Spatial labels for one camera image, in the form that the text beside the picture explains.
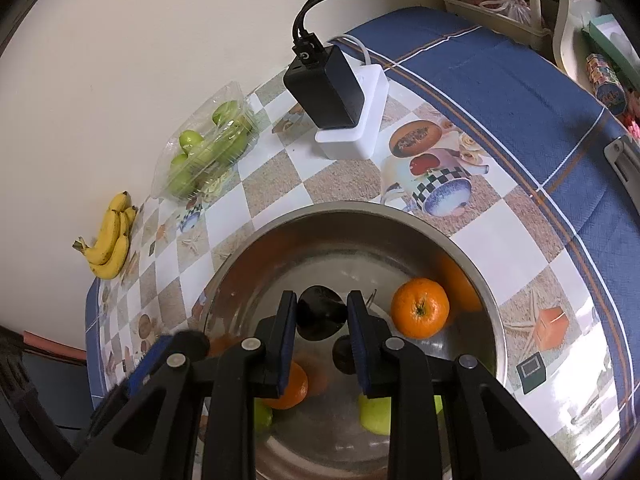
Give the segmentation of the orange with stem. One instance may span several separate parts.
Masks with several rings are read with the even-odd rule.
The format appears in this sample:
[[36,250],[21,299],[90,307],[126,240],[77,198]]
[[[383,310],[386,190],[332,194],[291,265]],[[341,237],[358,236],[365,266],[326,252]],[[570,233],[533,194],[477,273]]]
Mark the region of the orange with stem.
[[395,327],[411,339],[427,339],[440,332],[449,311],[446,292],[428,278],[413,278],[402,284],[390,304]]

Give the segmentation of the dark cherry with stem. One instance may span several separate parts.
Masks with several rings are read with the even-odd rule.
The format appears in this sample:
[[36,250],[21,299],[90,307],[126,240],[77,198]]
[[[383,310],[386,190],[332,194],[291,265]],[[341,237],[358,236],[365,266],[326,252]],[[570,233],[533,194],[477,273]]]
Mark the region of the dark cherry with stem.
[[324,285],[306,288],[294,308],[297,335],[310,342],[348,335],[348,295]]

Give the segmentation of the small green apple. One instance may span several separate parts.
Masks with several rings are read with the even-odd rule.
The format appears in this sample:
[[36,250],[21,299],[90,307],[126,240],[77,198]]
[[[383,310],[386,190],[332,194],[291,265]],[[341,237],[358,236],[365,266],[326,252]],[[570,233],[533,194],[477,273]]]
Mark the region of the small green apple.
[[254,400],[254,431],[261,436],[265,434],[272,424],[272,408],[262,402],[262,399]]

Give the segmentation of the dark plum pair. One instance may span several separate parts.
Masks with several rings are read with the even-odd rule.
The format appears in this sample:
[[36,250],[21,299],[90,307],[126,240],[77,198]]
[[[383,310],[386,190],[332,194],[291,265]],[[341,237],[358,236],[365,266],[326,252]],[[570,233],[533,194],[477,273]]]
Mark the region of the dark plum pair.
[[335,368],[345,375],[355,375],[356,364],[352,354],[352,343],[348,335],[338,337],[332,348],[332,361]]

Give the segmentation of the large steel bowl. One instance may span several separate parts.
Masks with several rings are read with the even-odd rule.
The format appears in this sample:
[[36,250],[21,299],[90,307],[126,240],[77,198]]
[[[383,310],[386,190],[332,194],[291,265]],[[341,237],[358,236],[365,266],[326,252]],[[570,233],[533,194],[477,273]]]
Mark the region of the large steel bowl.
[[396,209],[357,202],[309,206],[214,252],[218,268],[203,292],[198,326],[215,353],[253,336],[296,299],[292,360],[306,398],[258,429],[261,479],[382,479],[390,439],[388,407],[363,399],[352,344],[352,310],[390,320],[397,289],[427,278],[444,289],[444,327],[418,341],[428,356],[475,356],[506,380],[506,336],[496,300],[470,258],[438,229]]

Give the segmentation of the yellow banana bunch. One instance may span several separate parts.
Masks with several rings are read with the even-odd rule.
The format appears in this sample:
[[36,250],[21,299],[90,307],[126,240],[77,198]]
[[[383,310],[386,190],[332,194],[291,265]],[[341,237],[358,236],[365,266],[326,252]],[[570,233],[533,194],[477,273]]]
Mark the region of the yellow banana bunch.
[[72,247],[85,257],[96,278],[112,280],[122,270],[128,256],[130,232],[137,211],[130,194],[121,192],[108,204],[94,244],[87,244],[82,237],[73,242]]

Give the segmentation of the white power strip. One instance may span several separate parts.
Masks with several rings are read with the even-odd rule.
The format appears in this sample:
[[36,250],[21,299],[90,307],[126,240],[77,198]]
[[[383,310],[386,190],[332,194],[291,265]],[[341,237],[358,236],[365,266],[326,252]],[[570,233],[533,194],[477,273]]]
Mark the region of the white power strip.
[[314,142],[331,160],[368,159],[378,143],[390,83],[378,64],[355,68],[355,76],[364,94],[357,125],[352,128],[319,129]]

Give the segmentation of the clear plastic fruit box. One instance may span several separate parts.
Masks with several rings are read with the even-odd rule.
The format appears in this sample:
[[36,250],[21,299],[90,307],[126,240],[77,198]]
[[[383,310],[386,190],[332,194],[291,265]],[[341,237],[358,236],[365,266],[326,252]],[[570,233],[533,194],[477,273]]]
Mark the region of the clear plastic fruit box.
[[169,138],[157,159],[154,198],[209,202],[258,137],[258,123],[241,86],[231,81],[206,100]]

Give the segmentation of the patterned tablecloth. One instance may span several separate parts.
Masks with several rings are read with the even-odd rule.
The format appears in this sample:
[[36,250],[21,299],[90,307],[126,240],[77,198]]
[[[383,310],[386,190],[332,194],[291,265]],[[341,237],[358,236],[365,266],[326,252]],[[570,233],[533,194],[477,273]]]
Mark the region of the patterned tablecloth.
[[427,8],[342,40],[390,82],[378,143],[328,159],[280,78],[250,95],[258,135],[175,205],[151,197],[122,274],[87,298],[90,389],[103,396],[157,335],[203,318],[206,284],[287,212],[359,200],[408,211],[465,250],[506,331],[506,381],[586,479],[639,420],[639,216],[605,159],[624,128],[509,38]]

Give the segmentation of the black power adapter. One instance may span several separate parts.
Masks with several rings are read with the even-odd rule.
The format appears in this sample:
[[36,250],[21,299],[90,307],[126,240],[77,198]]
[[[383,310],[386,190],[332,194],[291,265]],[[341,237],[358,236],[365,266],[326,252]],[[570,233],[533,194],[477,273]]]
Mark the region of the black power adapter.
[[356,127],[364,93],[341,49],[303,34],[294,40],[293,51],[283,83],[314,124],[319,129]]

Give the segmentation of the white plastic shelf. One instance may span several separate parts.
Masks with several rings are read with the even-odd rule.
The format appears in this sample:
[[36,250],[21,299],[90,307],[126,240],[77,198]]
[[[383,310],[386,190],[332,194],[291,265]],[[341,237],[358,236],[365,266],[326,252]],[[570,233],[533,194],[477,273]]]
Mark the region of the white plastic shelf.
[[446,10],[552,58],[585,87],[589,24],[605,14],[600,0],[444,0]]

